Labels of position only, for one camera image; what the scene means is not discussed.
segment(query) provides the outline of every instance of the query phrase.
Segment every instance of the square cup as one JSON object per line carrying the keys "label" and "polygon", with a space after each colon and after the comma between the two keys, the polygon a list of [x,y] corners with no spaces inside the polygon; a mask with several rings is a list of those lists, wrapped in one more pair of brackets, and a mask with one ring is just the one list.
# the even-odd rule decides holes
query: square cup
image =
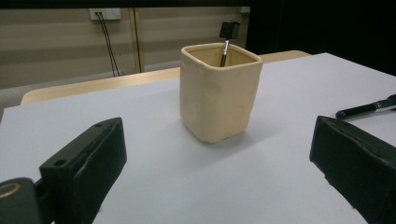
{"label": "square cup", "polygon": [[230,45],[220,67],[224,44],[181,50],[180,116],[201,141],[216,143],[243,132],[250,118],[262,70],[256,54]]}

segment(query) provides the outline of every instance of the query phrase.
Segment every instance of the screw hole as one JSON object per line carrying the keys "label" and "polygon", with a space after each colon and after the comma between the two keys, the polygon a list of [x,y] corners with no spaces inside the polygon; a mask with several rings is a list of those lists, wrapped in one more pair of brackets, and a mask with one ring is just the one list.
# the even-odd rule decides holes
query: screw hole
{"label": "screw hole", "polygon": [[55,163],[54,163],[54,165],[55,166],[62,166],[63,164],[65,164],[66,163],[66,160],[59,160],[59,161],[56,161]]}

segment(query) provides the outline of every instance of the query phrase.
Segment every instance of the black handle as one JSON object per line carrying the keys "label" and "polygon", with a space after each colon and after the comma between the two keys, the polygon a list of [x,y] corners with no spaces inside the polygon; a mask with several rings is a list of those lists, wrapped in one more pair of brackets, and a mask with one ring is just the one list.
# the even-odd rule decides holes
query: black handle
{"label": "black handle", "polygon": [[349,119],[360,115],[371,114],[375,111],[375,105],[361,105],[350,109],[340,110],[335,114],[335,117],[337,119]]}

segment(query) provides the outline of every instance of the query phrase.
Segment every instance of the wooden table edge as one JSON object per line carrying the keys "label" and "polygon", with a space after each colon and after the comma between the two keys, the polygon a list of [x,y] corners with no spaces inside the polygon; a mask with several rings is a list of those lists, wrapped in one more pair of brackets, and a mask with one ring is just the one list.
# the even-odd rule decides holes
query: wooden table edge
{"label": "wooden table edge", "polygon": [[[289,50],[277,53],[263,54],[260,57],[264,63],[279,62],[288,59],[301,58],[309,56],[310,54],[300,50]],[[47,87],[29,91],[23,95],[21,105],[28,105],[36,102],[78,95],[92,91],[110,90],[120,87],[135,86],[156,81],[164,81],[178,78],[180,75],[180,68],[169,68],[159,71],[152,71],[146,73],[133,74],[123,77],[110,77],[94,81],[79,82],[74,84],[67,84],[62,86]]]}

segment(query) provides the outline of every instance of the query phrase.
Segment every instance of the pen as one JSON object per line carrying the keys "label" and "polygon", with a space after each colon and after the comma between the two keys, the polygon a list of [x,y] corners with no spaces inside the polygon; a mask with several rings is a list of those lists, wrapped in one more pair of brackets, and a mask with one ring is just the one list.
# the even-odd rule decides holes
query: pen
{"label": "pen", "polygon": [[360,105],[357,107],[340,110],[335,114],[337,119],[350,119],[357,116],[367,115],[374,112],[384,110],[396,110],[396,94],[391,95],[386,100],[380,100],[368,105]]}
{"label": "pen", "polygon": [[221,55],[220,67],[224,67],[225,65],[230,39],[236,39],[238,37],[239,25],[240,23],[236,21],[231,21],[231,22],[224,21],[221,25],[219,37],[225,38],[225,43],[224,43],[223,53]]}

